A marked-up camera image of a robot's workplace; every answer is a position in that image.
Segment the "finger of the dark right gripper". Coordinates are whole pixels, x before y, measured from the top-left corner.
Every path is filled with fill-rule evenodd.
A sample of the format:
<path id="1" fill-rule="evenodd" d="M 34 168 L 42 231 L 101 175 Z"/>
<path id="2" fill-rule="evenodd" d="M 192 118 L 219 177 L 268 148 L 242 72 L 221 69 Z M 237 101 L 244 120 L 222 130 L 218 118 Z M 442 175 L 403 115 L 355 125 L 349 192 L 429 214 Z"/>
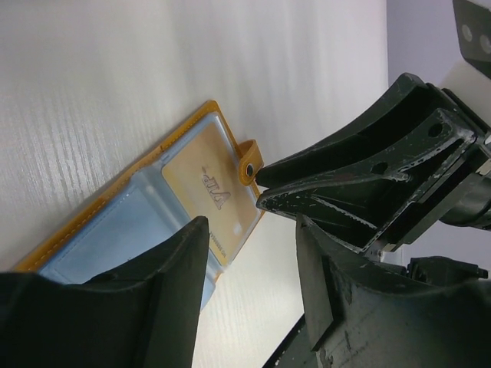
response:
<path id="1" fill-rule="evenodd" d="M 439 107 L 451 107 L 450 99 L 440 89 L 404 73 L 347 126 L 264 167 L 256 175 L 256 182 L 277 188 L 359 162 L 404 138 Z"/>
<path id="2" fill-rule="evenodd" d="M 277 188 L 266 188 L 259 208 L 294 219 L 304 215 L 336 242 L 357 253 L 383 245 L 383 233 L 423 184 L 409 165 L 430 153 L 429 143 L 410 140 L 431 125 L 437 108 L 404 138 L 351 165 L 321 172 Z"/>

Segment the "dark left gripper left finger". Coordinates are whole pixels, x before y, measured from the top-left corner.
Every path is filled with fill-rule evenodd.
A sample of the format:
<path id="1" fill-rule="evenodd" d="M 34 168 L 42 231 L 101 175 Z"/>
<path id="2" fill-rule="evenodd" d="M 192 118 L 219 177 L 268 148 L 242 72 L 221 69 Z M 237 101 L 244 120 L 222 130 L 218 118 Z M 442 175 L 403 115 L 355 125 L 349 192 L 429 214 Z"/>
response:
<path id="1" fill-rule="evenodd" d="M 209 251 L 199 216 L 83 284 L 1 275 L 3 367 L 189 367 Z"/>

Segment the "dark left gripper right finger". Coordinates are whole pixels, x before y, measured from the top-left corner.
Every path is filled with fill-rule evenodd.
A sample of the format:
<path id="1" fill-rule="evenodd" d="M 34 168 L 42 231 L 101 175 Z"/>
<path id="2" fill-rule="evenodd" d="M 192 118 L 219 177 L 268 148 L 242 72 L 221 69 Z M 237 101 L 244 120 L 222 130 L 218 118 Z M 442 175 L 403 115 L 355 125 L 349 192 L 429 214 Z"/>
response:
<path id="1" fill-rule="evenodd" d="M 488 367 L 490 282 L 474 264 L 414 258 L 407 267 L 348 250 L 296 219 L 310 346 L 323 367 Z"/>

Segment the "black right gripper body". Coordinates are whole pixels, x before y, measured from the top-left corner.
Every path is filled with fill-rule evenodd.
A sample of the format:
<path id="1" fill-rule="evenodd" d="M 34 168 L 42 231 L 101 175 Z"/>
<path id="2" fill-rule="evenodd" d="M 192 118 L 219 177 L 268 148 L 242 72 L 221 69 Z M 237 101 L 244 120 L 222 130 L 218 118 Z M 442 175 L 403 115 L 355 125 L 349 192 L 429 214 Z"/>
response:
<path id="1" fill-rule="evenodd" d="M 490 126 L 452 91 L 451 107 L 436 111 L 429 128 L 410 140 L 432 148 L 408 167 L 423 184 L 383 233 L 385 251 L 415 242 L 434 222 L 490 229 Z"/>

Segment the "yellow leather card holder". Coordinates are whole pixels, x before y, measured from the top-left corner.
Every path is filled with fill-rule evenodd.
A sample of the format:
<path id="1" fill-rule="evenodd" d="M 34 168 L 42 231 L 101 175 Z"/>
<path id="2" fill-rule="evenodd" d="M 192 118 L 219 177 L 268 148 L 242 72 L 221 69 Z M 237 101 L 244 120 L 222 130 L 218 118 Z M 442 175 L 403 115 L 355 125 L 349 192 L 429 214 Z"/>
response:
<path id="1" fill-rule="evenodd" d="M 166 183 L 161 170 L 169 160 L 169 150 L 210 115 L 217 116 L 223 125 L 237 155 L 239 181 L 252 189 L 257 208 L 259 189 L 255 176 L 264 164 L 258 144 L 254 140 L 238 143 L 217 102 L 209 100 L 147 155 L 123 171 L 85 209 L 23 258 L 17 269 L 37 272 L 63 284 L 81 284 L 177 233 L 192 218 Z M 212 297 L 216 282 L 231 263 L 225 268 L 220 266 L 210 249 L 209 232 L 203 303 Z"/>

